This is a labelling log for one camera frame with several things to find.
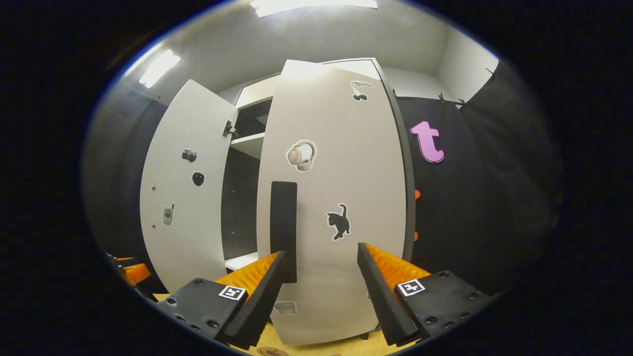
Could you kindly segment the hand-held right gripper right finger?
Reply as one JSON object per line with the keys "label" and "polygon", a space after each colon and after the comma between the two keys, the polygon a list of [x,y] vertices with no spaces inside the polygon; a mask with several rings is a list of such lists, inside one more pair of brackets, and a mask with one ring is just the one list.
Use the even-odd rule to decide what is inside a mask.
{"label": "hand-held right gripper right finger", "polygon": [[495,301],[449,270],[429,273],[367,243],[357,264],[387,345],[428,343]]}

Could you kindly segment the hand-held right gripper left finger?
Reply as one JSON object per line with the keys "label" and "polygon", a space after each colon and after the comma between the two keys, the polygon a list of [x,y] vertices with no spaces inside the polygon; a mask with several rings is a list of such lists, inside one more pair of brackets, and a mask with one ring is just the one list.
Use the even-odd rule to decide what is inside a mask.
{"label": "hand-held right gripper left finger", "polygon": [[286,278],[286,252],[275,252],[228,277],[220,282],[195,278],[155,306],[206,340],[248,350],[258,343]]}

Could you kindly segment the white cabinet door cat sticker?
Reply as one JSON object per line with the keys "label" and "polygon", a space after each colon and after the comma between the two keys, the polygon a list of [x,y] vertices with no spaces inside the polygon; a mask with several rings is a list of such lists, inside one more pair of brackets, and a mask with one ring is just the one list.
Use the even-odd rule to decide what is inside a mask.
{"label": "white cabinet door cat sticker", "polygon": [[272,252],[273,181],[295,182],[297,280],[271,321],[285,345],[368,333],[378,318],[357,264],[358,243],[407,261],[414,184],[404,124],[378,75],[289,59],[271,101],[256,200],[258,255]]}

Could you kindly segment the white cabinet shelf board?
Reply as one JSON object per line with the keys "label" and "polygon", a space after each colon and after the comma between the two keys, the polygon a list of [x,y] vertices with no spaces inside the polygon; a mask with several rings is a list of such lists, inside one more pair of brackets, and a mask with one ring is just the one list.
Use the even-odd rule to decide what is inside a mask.
{"label": "white cabinet shelf board", "polygon": [[262,157],[262,148],[263,148],[264,138],[265,138],[265,133],[258,133],[254,135],[245,136],[239,139],[232,140],[229,147],[239,152],[242,152],[245,155],[249,155],[253,158],[260,160]]}
{"label": "white cabinet shelf board", "polygon": [[225,261],[225,268],[236,271],[258,260],[258,252],[248,253]]}

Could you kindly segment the black backdrop cloth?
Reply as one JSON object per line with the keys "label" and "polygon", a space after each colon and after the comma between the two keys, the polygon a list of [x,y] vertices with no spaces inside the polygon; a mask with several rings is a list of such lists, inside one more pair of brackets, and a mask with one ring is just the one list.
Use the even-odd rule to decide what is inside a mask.
{"label": "black backdrop cloth", "polygon": [[[413,264],[450,270],[488,294],[505,291],[540,254],[556,223],[562,160],[533,90],[502,59],[468,101],[396,97],[413,169]],[[104,250],[152,268],[140,223],[140,185],[168,105],[113,90],[95,110],[81,189]]]}

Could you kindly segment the ceiling light panel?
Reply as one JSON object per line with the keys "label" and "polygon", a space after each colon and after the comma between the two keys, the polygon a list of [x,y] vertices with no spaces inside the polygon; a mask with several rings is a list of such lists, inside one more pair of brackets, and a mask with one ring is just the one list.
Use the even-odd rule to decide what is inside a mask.
{"label": "ceiling light panel", "polygon": [[378,9],[376,0],[251,0],[251,7],[260,18],[310,7],[361,7]]}
{"label": "ceiling light panel", "polygon": [[179,55],[174,54],[172,50],[166,50],[149,65],[144,74],[138,79],[138,83],[147,89],[152,88],[180,60],[181,57]]}

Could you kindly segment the white cabinet top panel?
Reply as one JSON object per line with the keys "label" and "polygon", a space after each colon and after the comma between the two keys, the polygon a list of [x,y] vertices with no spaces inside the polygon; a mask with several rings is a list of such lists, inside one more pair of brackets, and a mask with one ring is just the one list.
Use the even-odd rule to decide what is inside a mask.
{"label": "white cabinet top panel", "polygon": [[236,98],[235,108],[244,110],[247,107],[272,99],[275,95],[279,77],[279,74],[272,75],[244,86]]}

